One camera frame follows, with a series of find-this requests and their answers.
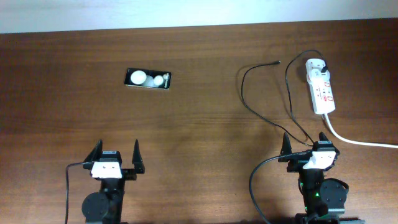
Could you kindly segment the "black smartphone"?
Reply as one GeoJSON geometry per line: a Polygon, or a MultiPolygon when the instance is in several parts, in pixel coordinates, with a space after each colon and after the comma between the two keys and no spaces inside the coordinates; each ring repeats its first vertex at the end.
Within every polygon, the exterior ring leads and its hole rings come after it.
{"type": "Polygon", "coordinates": [[[171,80],[172,73],[168,71],[128,68],[124,78],[124,85],[138,88],[168,90],[171,80]]]}

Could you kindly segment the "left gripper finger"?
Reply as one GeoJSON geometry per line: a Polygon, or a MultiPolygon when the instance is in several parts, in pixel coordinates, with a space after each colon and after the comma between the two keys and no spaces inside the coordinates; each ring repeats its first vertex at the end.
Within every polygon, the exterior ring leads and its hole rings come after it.
{"type": "Polygon", "coordinates": [[[84,162],[94,162],[97,161],[102,153],[103,141],[100,139],[93,150],[87,155],[84,162]]]}
{"type": "Polygon", "coordinates": [[[135,170],[144,170],[144,163],[143,163],[141,152],[139,149],[139,141],[137,139],[134,143],[132,164],[133,164],[135,170]]]}

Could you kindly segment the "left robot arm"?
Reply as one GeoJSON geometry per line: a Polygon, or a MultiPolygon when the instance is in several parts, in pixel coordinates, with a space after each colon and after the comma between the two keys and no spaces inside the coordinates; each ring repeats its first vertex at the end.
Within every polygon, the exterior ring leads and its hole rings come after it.
{"type": "Polygon", "coordinates": [[[99,140],[83,161],[83,168],[89,170],[91,178],[101,182],[97,192],[89,194],[83,201],[81,210],[85,223],[121,223],[125,183],[135,181],[138,174],[145,173],[145,166],[135,141],[132,168],[122,167],[119,151],[104,151],[99,140]]]}

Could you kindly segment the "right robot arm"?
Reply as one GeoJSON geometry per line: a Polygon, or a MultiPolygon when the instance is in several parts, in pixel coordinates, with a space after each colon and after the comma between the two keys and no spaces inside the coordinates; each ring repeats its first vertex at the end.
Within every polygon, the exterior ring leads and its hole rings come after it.
{"type": "Polygon", "coordinates": [[[305,213],[295,216],[295,223],[365,223],[359,218],[343,218],[349,185],[342,180],[325,178],[335,165],[340,151],[324,133],[311,149],[292,152],[288,134],[284,134],[279,162],[287,163],[287,172],[298,173],[298,188],[305,213]]]}

